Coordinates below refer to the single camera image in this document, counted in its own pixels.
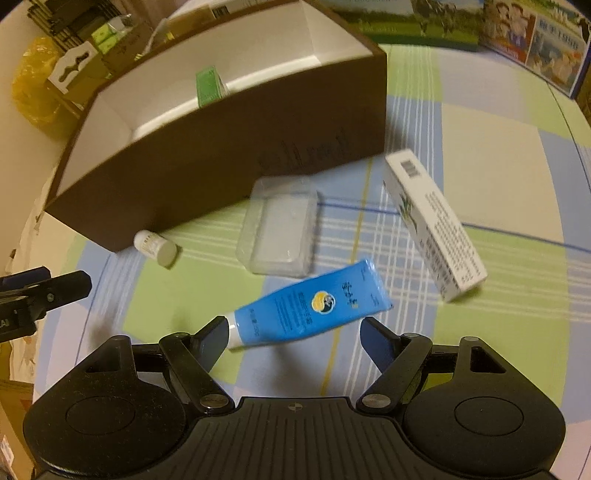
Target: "plastic container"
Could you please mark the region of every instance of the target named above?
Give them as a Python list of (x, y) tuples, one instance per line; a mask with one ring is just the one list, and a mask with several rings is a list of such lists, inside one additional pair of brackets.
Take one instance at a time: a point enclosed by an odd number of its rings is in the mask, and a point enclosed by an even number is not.
[(263, 177), (252, 189), (236, 256), (252, 273), (310, 272), (318, 194), (308, 177)]
[(169, 267), (177, 258), (178, 246), (157, 233), (140, 230), (135, 234), (134, 247), (161, 267)]

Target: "cardboard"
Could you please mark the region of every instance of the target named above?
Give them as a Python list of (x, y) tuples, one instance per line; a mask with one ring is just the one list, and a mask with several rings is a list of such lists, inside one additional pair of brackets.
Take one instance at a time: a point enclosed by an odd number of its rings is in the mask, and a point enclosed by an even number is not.
[(33, 401), (33, 384), (0, 380), (0, 452), (16, 480), (31, 480), (33, 456), (22, 434), (22, 421)]
[(135, 25), (103, 55), (103, 64), (112, 74), (124, 71), (134, 62), (135, 56), (144, 51), (151, 35), (152, 27), (147, 22)]
[(168, 29), (175, 38), (178, 38), (212, 20), (215, 20), (212, 9), (206, 5), (186, 12), (185, 14), (169, 18)]
[(444, 301), (486, 280), (462, 223), (411, 150), (386, 155), (384, 184)]
[(379, 43), (478, 49), (483, 0), (322, 0)]
[[(195, 74), (228, 89), (198, 108)], [(248, 197), (384, 150), (385, 53), (312, 0), (224, 15), (104, 85), (61, 158), (46, 211), (119, 251)]]
[(485, 0), (481, 42), (576, 97), (591, 61), (589, 25), (567, 2)]

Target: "green package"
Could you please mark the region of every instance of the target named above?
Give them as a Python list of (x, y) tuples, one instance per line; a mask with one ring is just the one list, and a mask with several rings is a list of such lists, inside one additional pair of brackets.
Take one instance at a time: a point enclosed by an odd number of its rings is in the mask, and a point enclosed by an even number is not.
[(209, 67), (197, 73), (197, 101), (200, 107), (219, 100), (225, 95), (225, 88), (215, 67)]

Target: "toothpaste tube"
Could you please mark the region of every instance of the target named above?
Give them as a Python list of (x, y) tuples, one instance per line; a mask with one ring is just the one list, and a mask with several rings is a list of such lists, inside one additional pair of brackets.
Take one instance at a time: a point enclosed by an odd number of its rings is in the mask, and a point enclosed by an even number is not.
[(362, 260), (227, 313), (228, 348), (298, 340), (390, 308), (374, 263)]

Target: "bed sheet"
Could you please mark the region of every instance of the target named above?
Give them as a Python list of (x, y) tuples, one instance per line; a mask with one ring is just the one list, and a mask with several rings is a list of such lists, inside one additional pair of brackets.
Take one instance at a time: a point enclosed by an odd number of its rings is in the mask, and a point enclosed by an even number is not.
[[(591, 479), (591, 128), (577, 105), (492, 53), (383, 46), (388, 54), (386, 152), (412, 148), (468, 226), (489, 278), (443, 304), (382, 186), (383, 156), (314, 176), (321, 214), (314, 273), (372, 258), (395, 332), (435, 343), (484, 339), (559, 405), (567, 436), (553, 472)], [(87, 271), (88, 299), (51, 312), (35, 360), (42, 394), (110, 335), (154, 342), (195, 332), (290, 280), (247, 273), (234, 256), (238, 204), (165, 233), (174, 268), (133, 249), (111, 254), (45, 216), (36, 261)], [(225, 352), (212, 374), (243, 395), (348, 395), (378, 375), (351, 323), (301, 342)]]

